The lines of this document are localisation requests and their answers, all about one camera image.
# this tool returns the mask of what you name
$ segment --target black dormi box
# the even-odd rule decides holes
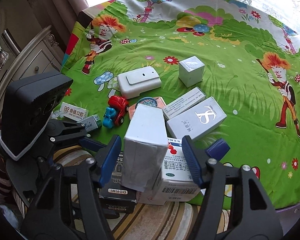
[[[133,213],[136,206],[136,191],[121,186],[123,152],[119,154],[111,180],[99,191],[99,200],[103,209],[119,213]]]

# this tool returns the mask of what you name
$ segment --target red toy car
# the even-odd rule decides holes
[[[117,116],[114,120],[114,125],[120,126],[124,122],[124,115],[128,112],[129,102],[127,99],[119,96],[111,96],[108,100],[108,105],[117,111]]]

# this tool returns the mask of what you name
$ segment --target toy car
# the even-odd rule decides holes
[[[128,112],[129,102],[119,96],[111,96],[108,100],[109,107],[106,108],[102,125],[107,128],[120,126],[124,122],[124,115]]]

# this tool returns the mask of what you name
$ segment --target silver bolt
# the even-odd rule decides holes
[[[250,171],[250,170],[251,170],[250,166],[247,165],[247,164],[242,165],[242,169],[243,169],[244,171]]]
[[[90,157],[90,158],[86,159],[86,163],[87,163],[87,164],[92,164],[92,163],[94,163],[94,158],[93,158],[93,157]]]
[[[217,164],[217,160],[214,158],[210,158],[210,159],[208,159],[208,163],[211,165],[215,165],[215,164]]]
[[[55,170],[59,170],[61,168],[61,165],[59,163],[56,163],[53,165]]]

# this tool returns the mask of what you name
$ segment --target cartoon tablecloth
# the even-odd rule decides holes
[[[196,142],[218,138],[230,145],[225,165],[253,167],[276,208],[300,201],[300,37],[285,24],[236,0],[112,0],[98,5],[87,28],[76,23],[62,73],[74,79],[63,101],[103,116],[116,76],[152,66],[168,104],[193,87],[178,78],[178,62],[205,63],[196,84],[227,114],[216,130]],[[129,125],[92,133],[103,143],[122,138]],[[224,208],[230,208],[231,185]],[[192,203],[200,204],[202,196]]]

